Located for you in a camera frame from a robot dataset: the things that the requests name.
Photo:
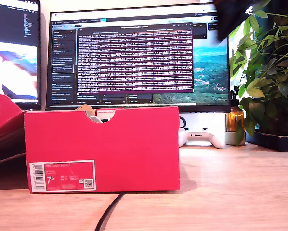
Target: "wall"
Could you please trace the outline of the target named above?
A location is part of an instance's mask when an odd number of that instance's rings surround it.
[[[47,56],[49,38],[49,17],[50,12],[72,11],[87,9],[104,9],[136,6],[171,5],[183,3],[200,3],[209,0],[41,0],[41,87],[42,87],[42,109],[45,109],[46,87],[47,87]],[[225,130],[224,113],[201,113],[183,114],[187,120],[187,127],[194,130],[201,130],[208,127],[210,131],[223,135]]]

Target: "monitor screen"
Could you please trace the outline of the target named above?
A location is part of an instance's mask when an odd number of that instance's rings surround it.
[[[46,108],[229,111],[217,22],[213,4],[50,13]]]
[[[40,2],[0,0],[0,94],[40,109]]]

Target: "monitor bezel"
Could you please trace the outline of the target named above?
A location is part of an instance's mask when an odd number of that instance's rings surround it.
[[[186,3],[186,4],[170,4],[170,5],[154,5],[154,6],[134,6],[134,7],[122,7],[122,8],[104,8],[104,9],[91,9],[91,10],[75,10],[75,11],[56,11],[56,12],[50,12],[50,18],[49,18],[49,39],[48,39],[48,71],[47,71],[47,90],[46,90],[46,110],[74,110],[78,108],[80,105],[71,105],[71,106],[63,106],[60,107],[51,107],[51,81],[49,80],[49,76],[51,76],[51,61],[50,61],[50,51],[51,51],[51,41],[50,38],[52,37],[52,25],[51,25],[51,17],[52,14],[55,13],[74,13],[74,12],[94,12],[94,11],[108,11],[108,10],[127,10],[127,9],[140,9],[140,8],[157,8],[157,7],[172,7],[172,6],[190,6],[190,5],[214,5],[211,2],[205,2],[205,3]],[[230,100],[230,60],[229,60],[229,37],[226,37],[227,41],[227,66],[228,66],[228,105],[168,105],[168,106],[177,106],[180,113],[192,113],[192,112],[230,112],[231,111],[231,100]],[[141,106],[133,106],[133,105],[118,105],[118,106],[112,106],[112,105],[92,105],[95,106],[95,108],[136,108]],[[143,104],[143,107],[162,107],[163,105],[158,104]]]

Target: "wooden desk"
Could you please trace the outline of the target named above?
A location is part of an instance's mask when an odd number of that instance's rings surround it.
[[[179,191],[126,194],[104,230],[288,231],[288,152],[183,147],[180,162]],[[92,231],[118,195],[34,195],[24,158],[4,167],[0,189],[22,189],[0,190],[0,231]]]

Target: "game controller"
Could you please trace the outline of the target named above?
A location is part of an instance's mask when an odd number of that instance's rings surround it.
[[[189,131],[187,128],[185,131],[178,133],[178,145],[182,147],[189,141],[208,141],[215,148],[222,149],[225,146],[225,142],[218,139],[213,134],[206,132],[207,128],[203,128],[203,132]]]

